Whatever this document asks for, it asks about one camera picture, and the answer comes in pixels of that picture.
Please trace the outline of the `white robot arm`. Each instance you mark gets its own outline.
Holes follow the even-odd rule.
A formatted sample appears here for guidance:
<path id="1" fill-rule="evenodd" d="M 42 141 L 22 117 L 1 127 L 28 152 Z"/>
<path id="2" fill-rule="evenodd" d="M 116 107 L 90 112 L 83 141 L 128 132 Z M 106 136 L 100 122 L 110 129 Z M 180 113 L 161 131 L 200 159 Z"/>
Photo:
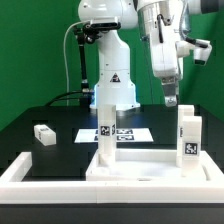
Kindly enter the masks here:
<path id="1" fill-rule="evenodd" d="M 114 105 L 118 111 L 138 108 L 136 88 L 130 79 L 130 48 L 119 29 L 138 27 L 151 54 L 153 75 L 161 81 L 165 105 L 178 102 L 183 58 L 192 55 L 204 65 L 211 53 L 209 41 L 188 36 L 189 16 L 224 9 L 224 0 L 81 0 L 78 8 L 85 40 L 96 42 L 99 81 L 95 85 L 97 109 Z"/>

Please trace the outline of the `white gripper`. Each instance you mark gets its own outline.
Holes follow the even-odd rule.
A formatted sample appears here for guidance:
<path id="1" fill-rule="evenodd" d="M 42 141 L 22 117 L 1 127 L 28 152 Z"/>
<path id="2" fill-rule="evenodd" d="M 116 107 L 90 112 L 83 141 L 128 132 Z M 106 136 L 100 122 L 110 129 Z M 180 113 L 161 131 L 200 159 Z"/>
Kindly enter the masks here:
<path id="1" fill-rule="evenodd" d="M 153 74 L 161 79 L 165 105 L 172 107 L 177 104 L 176 78 L 182 78 L 182 62 L 177 56 L 176 42 L 179 35 L 172 28 L 162 30 L 163 42 L 159 39 L 159 30 L 150 33 L 150 53 Z"/>

